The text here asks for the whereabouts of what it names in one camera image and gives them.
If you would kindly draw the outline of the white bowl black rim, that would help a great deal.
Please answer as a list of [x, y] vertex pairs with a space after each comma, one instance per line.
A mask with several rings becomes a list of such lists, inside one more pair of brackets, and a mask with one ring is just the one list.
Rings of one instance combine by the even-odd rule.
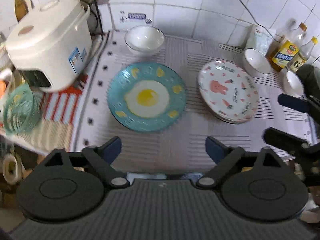
[[259, 74], [266, 75], [271, 71], [271, 65], [266, 57], [255, 49], [246, 49], [243, 53], [242, 61], [244, 69], [252, 77]]

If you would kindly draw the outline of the blue fried egg plate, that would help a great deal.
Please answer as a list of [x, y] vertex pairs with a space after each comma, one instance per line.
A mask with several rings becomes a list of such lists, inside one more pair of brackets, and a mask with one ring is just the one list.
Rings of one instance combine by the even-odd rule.
[[136, 132], [154, 132], [172, 125], [182, 115], [186, 101], [183, 79], [156, 62], [126, 66], [115, 75], [107, 90], [111, 114]]

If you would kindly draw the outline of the small white bowl right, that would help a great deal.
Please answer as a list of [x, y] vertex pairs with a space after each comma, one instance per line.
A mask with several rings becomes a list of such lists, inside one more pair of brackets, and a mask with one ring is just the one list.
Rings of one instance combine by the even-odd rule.
[[291, 71], [284, 75], [283, 87], [286, 94], [300, 98], [304, 95], [304, 88], [299, 77]]

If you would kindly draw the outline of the striped white table mat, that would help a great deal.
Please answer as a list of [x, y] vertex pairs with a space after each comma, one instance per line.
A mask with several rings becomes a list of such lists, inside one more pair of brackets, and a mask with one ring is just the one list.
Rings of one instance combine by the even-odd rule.
[[274, 127], [311, 144], [316, 143], [313, 120], [306, 114], [281, 106], [277, 97], [282, 79], [276, 72], [254, 77], [259, 103], [256, 114], [244, 124], [233, 125], [217, 119], [203, 104], [197, 88], [201, 67], [214, 59], [242, 64], [240, 49], [207, 41], [167, 36], [152, 61], [177, 72], [188, 90], [182, 116], [171, 126], [152, 133], [134, 132], [121, 125], [110, 113], [107, 89], [110, 81], [131, 63], [139, 62], [125, 46], [124, 32], [111, 31], [89, 67], [88, 79], [75, 117], [71, 150], [100, 146], [112, 137], [122, 142], [113, 163], [121, 171], [148, 173], [206, 172], [214, 162], [206, 154], [205, 139], [215, 137], [226, 145], [259, 151], [264, 146], [263, 131]]

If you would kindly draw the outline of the white vinegar bottle yellow cap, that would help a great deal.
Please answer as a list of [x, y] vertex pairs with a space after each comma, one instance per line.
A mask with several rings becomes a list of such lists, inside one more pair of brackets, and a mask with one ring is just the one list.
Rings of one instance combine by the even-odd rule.
[[293, 72], [296, 72], [301, 66], [309, 59], [314, 46], [318, 43], [316, 37], [313, 37], [308, 43], [302, 45], [298, 53], [287, 64], [287, 68]]

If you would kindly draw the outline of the red striped cloth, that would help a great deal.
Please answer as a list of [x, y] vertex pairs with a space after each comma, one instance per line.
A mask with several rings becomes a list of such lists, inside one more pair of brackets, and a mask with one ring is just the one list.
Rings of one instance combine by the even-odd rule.
[[79, 103], [88, 75], [81, 74], [69, 88], [57, 93], [39, 92], [41, 118], [31, 132], [14, 136], [17, 143], [41, 154], [55, 148], [70, 149]]

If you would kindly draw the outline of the yellow label cooking wine bottle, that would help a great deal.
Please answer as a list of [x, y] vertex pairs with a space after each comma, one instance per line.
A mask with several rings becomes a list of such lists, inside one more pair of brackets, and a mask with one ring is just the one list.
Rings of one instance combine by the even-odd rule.
[[296, 29], [284, 31], [280, 44], [267, 57], [274, 70], [281, 71], [298, 53], [306, 31], [307, 26], [303, 22]]

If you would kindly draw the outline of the white rabbit pattern plate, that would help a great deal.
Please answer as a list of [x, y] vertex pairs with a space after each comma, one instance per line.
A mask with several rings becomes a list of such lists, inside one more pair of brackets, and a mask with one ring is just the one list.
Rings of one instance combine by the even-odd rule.
[[200, 70], [197, 83], [203, 100], [219, 119], [240, 124], [255, 115], [258, 89], [241, 67], [228, 61], [211, 61]]

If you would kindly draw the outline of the white salt bag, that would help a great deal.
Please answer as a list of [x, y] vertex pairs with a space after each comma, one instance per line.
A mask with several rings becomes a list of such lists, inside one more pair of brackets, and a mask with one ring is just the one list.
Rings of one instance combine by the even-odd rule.
[[274, 29], [266, 31], [261, 26], [253, 26], [247, 39], [245, 50], [255, 49], [259, 53], [266, 55], [275, 35], [276, 31]]

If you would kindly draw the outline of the green mesh basket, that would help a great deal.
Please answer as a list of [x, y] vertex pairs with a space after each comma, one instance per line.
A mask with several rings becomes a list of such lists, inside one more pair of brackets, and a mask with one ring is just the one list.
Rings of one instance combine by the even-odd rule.
[[16, 87], [8, 97], [2, 114], [5, 133], [30, 132], [41, 118], [39, 101], [30, 86], [24, 83]]

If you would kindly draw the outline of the white rice cooker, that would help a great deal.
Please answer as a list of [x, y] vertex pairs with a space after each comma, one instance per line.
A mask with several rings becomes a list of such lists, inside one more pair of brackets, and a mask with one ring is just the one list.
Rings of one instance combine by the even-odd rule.
[[58, 92], [88, 64], [91, 10], [80, 0], [52, 0], [26, 14], [9, 34], [8, 55], [31, 87]]

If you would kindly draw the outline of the wooden spatula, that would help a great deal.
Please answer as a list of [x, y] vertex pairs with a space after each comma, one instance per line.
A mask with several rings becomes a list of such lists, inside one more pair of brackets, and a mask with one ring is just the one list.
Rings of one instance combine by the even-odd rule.
[[18, 22], [28, 13], [28, 6], [25, 0], [15, 0], [14, 12]]

